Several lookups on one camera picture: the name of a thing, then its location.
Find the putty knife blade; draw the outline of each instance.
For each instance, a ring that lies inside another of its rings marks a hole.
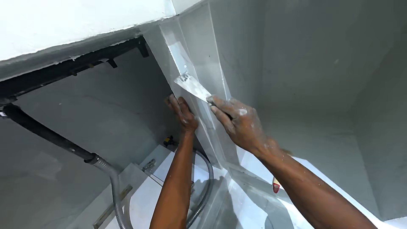
[[[206,98],[211,96],[208,90],[206,90],[193,76],[188,74],[188,72],[178,76],[174,82],[205,102],[207,102]]]

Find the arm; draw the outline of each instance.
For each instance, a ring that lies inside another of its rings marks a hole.
[[[182,134],[155,206],[150,229],[185,229],[191,196],[192,147],[198,122],[185,100],[170,95],[165,99],[181,123]]]
[[[314,228],[376,228],[331,186],[284,153],[264,134],[256,110],[235,100],[208,98],[230,138],[256,156],[278,179],[293,204]]]

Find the black metal bracket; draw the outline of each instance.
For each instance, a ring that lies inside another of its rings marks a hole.
[[[20,76],[16,76],[4,81],[0,81],[0,107],[16,100],[16,97],[38,89],[70,75],[77,75],[78,72],[93,68],[103,63],[103,59],[108,59],[108,63],[117,67],[114,58],[138,48],[143,57],[148,57],[146,40],[140,36],[123,43],[99,49],[88,54],[84,54],[75,60],[69,59],[59,64],[54,64],[39,70],[35,70]]]

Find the hand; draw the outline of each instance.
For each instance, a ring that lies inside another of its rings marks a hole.
[[[267,137],[254,108],[234,98],[224,101],[213,95],[206,100],[216,105],[211,106],[210,109],[236,145],[254,155],[269,147]]]
[[[188,104],[184,98],[180,97],[178,100],[175,98],[174,94],[166,97],[164,100],[165,104],[172,110],[181,123],[181,129],[183,133],[192,132],[198,128],[198,122],[195,119],[195,116],[189,110]]]

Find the white ceiling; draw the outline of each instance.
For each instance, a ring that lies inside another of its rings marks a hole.
[[[347,112],[406,22],[403,4],[268,1],[260,106]]]

